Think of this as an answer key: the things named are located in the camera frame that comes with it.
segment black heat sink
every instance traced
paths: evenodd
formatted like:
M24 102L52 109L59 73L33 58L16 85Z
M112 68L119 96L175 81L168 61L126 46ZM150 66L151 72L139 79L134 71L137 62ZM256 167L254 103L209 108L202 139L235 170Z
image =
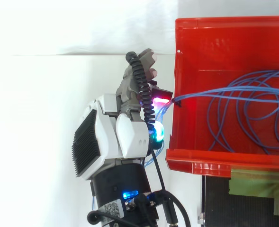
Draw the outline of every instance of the black heat sink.
M92 110L75 132L72 155L76 175L82 175L100 157L95 136L96 110Z

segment black cable tie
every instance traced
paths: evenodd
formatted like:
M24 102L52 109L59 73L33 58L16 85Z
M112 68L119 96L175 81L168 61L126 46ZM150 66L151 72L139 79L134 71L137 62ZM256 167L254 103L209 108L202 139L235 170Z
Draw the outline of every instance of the black cable tie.
M177 106L181 107L181 100L175 101L175 99L173 98L173 99L172 99L172 102L173 102L174 104L176 104Z

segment white plastic cover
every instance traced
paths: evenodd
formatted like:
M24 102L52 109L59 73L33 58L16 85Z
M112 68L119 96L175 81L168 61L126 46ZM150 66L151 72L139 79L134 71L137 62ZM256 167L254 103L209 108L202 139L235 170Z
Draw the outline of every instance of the white plastic cover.
M146 157L149 131L145 122L132 122L122 113L116 121L116 132L124 158Z

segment coiled black cable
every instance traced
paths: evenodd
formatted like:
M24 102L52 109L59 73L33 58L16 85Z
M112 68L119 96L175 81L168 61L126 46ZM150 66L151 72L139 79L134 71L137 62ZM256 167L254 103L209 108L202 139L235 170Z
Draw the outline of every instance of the coiled black cable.
M152 96L147 78L144 73L144 67L135 52L126 54L126 61L132 67L133 77L139 86L139 95L144 109L144 121L148 126L148 130L153 131L155 123L154 106L152 106Z

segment blue led light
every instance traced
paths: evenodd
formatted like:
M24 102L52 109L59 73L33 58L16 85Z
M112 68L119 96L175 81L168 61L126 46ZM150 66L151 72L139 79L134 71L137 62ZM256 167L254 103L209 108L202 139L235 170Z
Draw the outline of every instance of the blue led light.
M156 141L160 142L160 141L163 140L163 137L164 137L163 125L158 121L155 121L155 123L153 125L154 125L154 128L156 130Z
M138 195L138 191L124 192L124 193L122 194L122 196L124 197L125 200L126 200L126 199L130 199L130 198L133 198L133 197L135 197L135 196L137 196L137 195Z

